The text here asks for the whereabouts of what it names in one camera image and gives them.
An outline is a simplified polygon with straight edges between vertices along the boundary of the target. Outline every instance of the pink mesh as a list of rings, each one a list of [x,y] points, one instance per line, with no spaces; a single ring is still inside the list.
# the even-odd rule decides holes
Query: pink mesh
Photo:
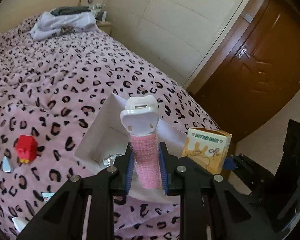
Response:
[[[144,188],[159,187],[159,152],[156,134],[141,137],[130,136],[130,143],[141,184]]]

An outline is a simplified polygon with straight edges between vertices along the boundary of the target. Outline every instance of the pink hair roller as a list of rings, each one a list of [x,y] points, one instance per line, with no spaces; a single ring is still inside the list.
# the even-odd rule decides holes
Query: pink hair roller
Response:
[[[120,119],[130,134],[130,145],[142,186],[159,187],[159,151],[155,132],[159,121],[159,108],[156,99],[151,95],[129,98]]]

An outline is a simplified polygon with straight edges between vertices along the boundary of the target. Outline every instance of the bed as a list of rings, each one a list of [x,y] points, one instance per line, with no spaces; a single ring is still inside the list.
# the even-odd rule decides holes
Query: bed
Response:
[[[0,229],[10,239],[12,217],[30,220],[73,174],[92,175],[73,158],[110,93],[127,99],[153,95],[163,120],[187,132],[215,129],[208,114],[174,80],[103,31],[72,33],[34,42],[28,33],[37,16],[0,34]],[[37,158],[20,163],[14,146],[20,134],[38,142]],[[116,239],[176,239],[179,206],[114,199]]]

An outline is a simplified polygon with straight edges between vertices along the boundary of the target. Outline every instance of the open cardboard box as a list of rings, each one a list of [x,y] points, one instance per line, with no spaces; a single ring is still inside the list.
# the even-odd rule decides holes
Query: open cardboard box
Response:
[[[109,155],[125,153],[129,142],[129,133],[120,120],[120,112],[125,109],[127,100],[118,95],[111,94],[104,102],[96,119],[84,135],[74,157],[94,174],[103,169],[102,160]],[[187,135],[159,119],[157,126],[159,141],[164,141],[168,152],[178,158]],[[145,189],[142,187],[138,176],[132,180],[129,196],[151,202],[179,203],[178,196],[167,197],[162,188]]]

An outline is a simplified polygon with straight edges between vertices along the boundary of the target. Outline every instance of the silver door handle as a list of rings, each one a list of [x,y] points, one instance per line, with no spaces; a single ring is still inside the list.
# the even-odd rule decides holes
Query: silver door handle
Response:
[[[238,58],[242,58],[243,54],[245,54],[249,59],[251,59],[251,56],[247,53],[247,49],[243,48],[240,53],[238,54]]]

